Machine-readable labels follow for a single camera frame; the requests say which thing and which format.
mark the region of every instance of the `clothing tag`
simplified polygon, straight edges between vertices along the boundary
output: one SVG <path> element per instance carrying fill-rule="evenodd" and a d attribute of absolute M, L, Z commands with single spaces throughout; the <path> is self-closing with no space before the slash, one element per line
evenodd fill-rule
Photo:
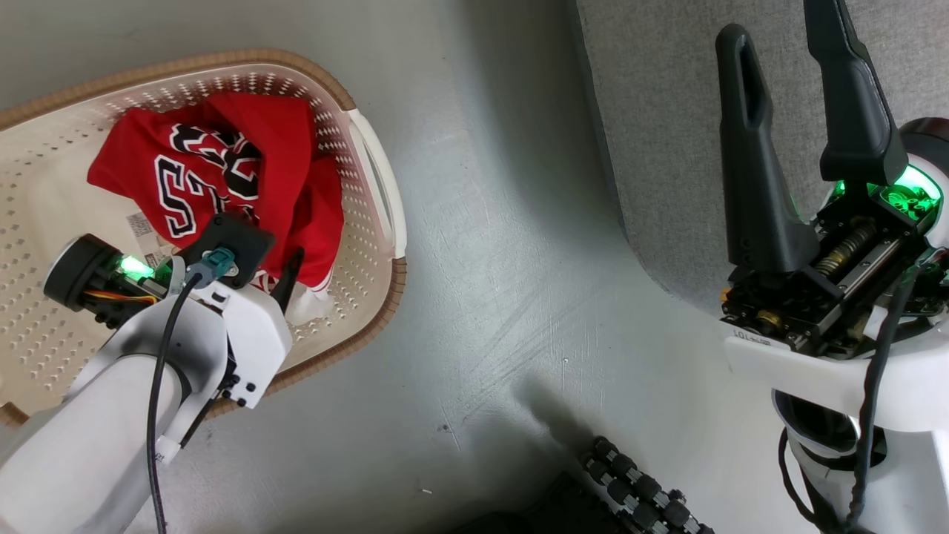
<path fill-rule="evenodd" d="M 175 245 L 169 243 L 155 231 L 145 214 L 138 212 L 125 218 L 135 235 L 145 263 L 152 269 L 158 266 L 175 251 Z"/>

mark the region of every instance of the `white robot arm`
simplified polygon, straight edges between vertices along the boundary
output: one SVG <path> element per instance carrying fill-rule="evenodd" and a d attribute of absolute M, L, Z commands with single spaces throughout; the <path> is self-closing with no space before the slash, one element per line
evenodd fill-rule
<path fill-rule="evenodd" d="M 117 330 L 63 404 L 35 414 L 0 451 L 0 532 L 123 532 L 150 487 L 157 492 L 154 464 L 175 458 L 219 397 L 248 408 L 261 399 L 290 349 L 283 310 L 295 273 L 285 273 L 273 296 L 247 285 L 272 240 L 235 219 L 215 221 L 183 253 L 192 262 L 187 275 L 180 258 L 177 272 L 143 275 L 92 236 L 54 264 L 47 295 Z M 154 455 L 146 452 L 149 429 Z M 164 531 L 160 497 L 155 502 Z"/>
<path fill-rule="evenodd" d="M 805 0 L 833 191 L 798 217 L 748 32 L 716 41 L 734 372 L 773 388 L 779 462 L 826 534 L 949 531 L 949 121 L 898 128 L 843 0 Z M 790 447 L 809 508 L 787 472 Z"/>

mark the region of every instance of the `white plastic basket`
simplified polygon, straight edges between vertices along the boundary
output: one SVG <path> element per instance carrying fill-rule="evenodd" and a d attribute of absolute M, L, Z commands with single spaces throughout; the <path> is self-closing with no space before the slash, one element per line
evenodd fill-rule
<path fill-rule="evenodd" d="M 91 314 L 43 296 L 57 253 L 85 232 L 125 253 L 142 253 L 125 222 L 139 211 L 135 203 L 85 182 L 112 124 L 130 107 L 166 111 L 220 91 L 309 101 L 318 144 L 336 158 L 343 180 L 344 236 L 330 286 L 336 309 L 291 328 L 293 349 L 269 392 L 357 351 L 388 323 L 405 282 L 399 188 L 375 132 L 332 76 L 305 58 L 269 49 L 125 72 L 0 112 L 0 420 L 22 423 L 59 404 L 110 335 Z"/>

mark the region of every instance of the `basket rim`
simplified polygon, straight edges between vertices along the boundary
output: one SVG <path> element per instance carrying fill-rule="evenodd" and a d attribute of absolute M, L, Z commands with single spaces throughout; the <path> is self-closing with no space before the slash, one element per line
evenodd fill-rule
<path fill-rule="evenodd" d="M 241 65 L 271 64 L 289 67 L 300 71 L 316 83 L 320 84 L 333 97 L 342 111 L 356 109 L 356 104 L 349 93 L 340 85 L 329 72 L 311 62 L 309 59 L 281 50 L 278 48 L 251 48 L 206 54 L 189 58 L 178 59 L 151 67 L 137 68 L 105 76 L 92 82 L 73 86 L 46 97 L 27 102 L 10 109 L 0 111 L 0 131 L 4 131 L 31 119 L 46 115 L 51 111 L 78 104 L 115 91 L 133 86 L 140 86 L 150 82 L 191 74 L 202 70 L 211 70 L 222 67 L 237 67 Z M 304 378 L 319 372 L 343 358 L 361 350 L 375 339 L 382 329 L 392 320 L 398 309 L 402 294 L 405 291 L 407 264 L 404 257 L 392 258 L 392 277 L 385 301 L 373 318 L 357 333 L 351 335 L 334 347 L 316 353 L 303 362 L 278 372 L 267 388 L 265 396 L 280 391 L 295 384 Z M 218 400 L 206 419 L 214 418 L 237 408 L 236 403 Z M 20 427 L 27 422 L 29 416 L 18 409 L 13 402 L 0 406 L 0 425 Z"/>
<path fill-rule="evenodd" d="M 339 81 L 309 59 L 279 48 L 246 48 L 191 56 L 149 67 L 134 68 L 54 92 L 0 111 L 0 131 L 46 115 L 51 111 L 129 87 L 193 74 L 202 70 L 255 64 L 270 64 L 298 70 L 326 89 L 342 111 L 356 109 L 356 103 Z"/>

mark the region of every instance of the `green led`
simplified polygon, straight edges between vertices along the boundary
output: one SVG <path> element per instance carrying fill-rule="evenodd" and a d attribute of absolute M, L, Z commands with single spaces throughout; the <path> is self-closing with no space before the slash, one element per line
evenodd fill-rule
<path fill-rule="evenodd" d="M 914 167 L 913 165 L 906 167 L 906 170 L 903 171 L 900 179 L 896 180 L 896 184 L 902 185 L 903 187 L 908 187 L 910 189 L 922 189 L 932 200 L 939 200 L 942 198 L 942 193 L 936 186 L 936 183 L 930 180 L 928 176 L 923 174 L 920 169 Z"/>
<path fill-rule="evenodd" d="M 119 263 L 119 268 L 122 269 L 126 275 L 135 279 L 150 278 L 155 274 L 155 269 L 152 269 L 132 256 L 123 257 L 121 263 Z"/>

